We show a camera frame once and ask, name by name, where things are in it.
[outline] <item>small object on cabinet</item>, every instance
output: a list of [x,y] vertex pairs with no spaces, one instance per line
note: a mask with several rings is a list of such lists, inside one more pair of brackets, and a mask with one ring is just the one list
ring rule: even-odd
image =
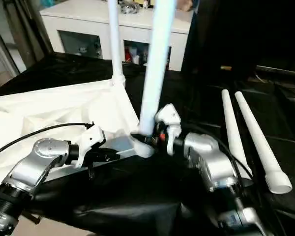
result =
[[143,1],[143,8],[148,9],[148,6],[149,6],[148,0],[144,0]]
[[140,5],[136,2],[128,2],[128,1],[122,1],[120,3],[121,12],[123,14],[134,14],[138,13],[140,9]]

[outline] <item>white pole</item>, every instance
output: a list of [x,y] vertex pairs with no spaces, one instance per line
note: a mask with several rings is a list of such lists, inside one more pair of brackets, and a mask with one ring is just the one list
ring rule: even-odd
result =
[[290,192],[292,190],[292,184],[288,176],[281,170],[281,167],[277,162],[271,147],[260,129],[254,115],[252,114],[244,96],[241,92],[236,92],[235,97],[247,124],[249,133],[256,146],[261,163],[264,167],[265,180],[269,190],[275,194]]
[[156,1],[140,115],[140,132],[146,135],[152,134],[154,129],[154,117],[163,86],[175,10],[176,0]]
[[108,0],[109,8],[109,26],[110,41],[113,60],[113,84],[123,84],[125,86],[125,77],[122,72],[122,60],[120,56],[120,35],[118,23],[118,4],[117,0]]
[[[238,126],[236,123],[236,118],[230,98],[230,94],[228,93],[227,89],[222,91],[222,99],[223,99],[223,108],[224,108],[224,116],[225,116],[225,123],[226,123],[226,130],[227,130],[227,138],[228,138],[228,145],[231,151],[231,154],[236,157],[252,174],[251,169],[249,168],[244,152],[244,148],[242,147],[240,134],[238,130]],[[247,172],[237,164],[239,172],[243,178],[250,179]]]

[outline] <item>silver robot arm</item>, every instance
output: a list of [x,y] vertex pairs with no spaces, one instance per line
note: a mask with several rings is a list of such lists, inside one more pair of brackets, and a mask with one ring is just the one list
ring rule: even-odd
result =
[[183,155],[188,160],[189,167],[198,170],[210,194],[217,227],[235,232],[254,226],[259,229],[259,235],[273,235],[265,229],[255,209],[242,201],[233,165],[213,137],[183,133],[180,117],[172,104],[161,109],[156,114],[155,121],[153,136],[132,134],[132,137],[146,145],[165,146],[168,155]]
[[70,149],[78,150],[79,147],[51,138],[38,140],[31,153],[14,166],[2,183],[34,195],[49,171],[66,162]]
[[104,134],[95,125],[76,144],[52,138],[38,140],[30,154],[14,166],[0,185],[0,236],[12,234],[22,211],[53,167],[74,161],[75,167],[80,168],[91,147],[103,142]]

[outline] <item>tapered white tube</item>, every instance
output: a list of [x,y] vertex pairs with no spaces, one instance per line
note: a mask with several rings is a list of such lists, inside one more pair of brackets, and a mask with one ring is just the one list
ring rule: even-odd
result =
[[292,184],[288,176],[281,170],[281,167],[277,162],[272,149],[269,146],[254,115],[252,114],[244,96],[241,92],[236,92],[235,97],[249,129],[249,133],[256,146],[261,163],[264,167],[265,180],[269,190],[275,194],[290,192],[292,190]]
[[[230,94],[227,89],[222,91],[222,100],[223,100],[223,108],[224,108],[224,116],[227,130],[227,138],[228,138],[228,146],[230,148],[231,154],[236,157],[252,174],[251,169],[249,168],[244,152],[244,148],[241,143],[240,134],[238,130],[238,126],[236,123],[236,118],[230,98]],[[247,172],[237,164],[239,172],[243,178],[251,179]]]
[[118,23],[118,4],[116,0],[108,0],[109,8],[109,26],[110,42],[113,61],[113,84],[123,83],[125,86],[125,77],[122,72],[122,60],[120,56],[120,35]]
[[175,8],[176,0],[156,1],[140,115],[140,132],[147,135],[152,134],[154,129],[154,117],[163,86]]

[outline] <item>black cloth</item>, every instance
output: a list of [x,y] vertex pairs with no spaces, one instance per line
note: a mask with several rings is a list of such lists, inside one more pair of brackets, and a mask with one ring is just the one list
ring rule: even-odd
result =
[[[123,65],[126,91],[140,115],[145,67]],[[0,88],[0,95],[86,83],[111,78],[111,61],[53,54]],[[173,103],[183,121],[212,132],[227,143],[221,90],[229,89],[247,162],[287,235],[295,229],[295,89],[273,84],[220,78],[201,83],[197,77],[166,71],[160,107]],[[234,92],[241,90],[293,190],[273,195],[254,148]],[[28,211],[106,236],[218,235],[206,217],[209,205],[199,176],[185,162],[164,154],[133,156],[88,173],[45,183]]]

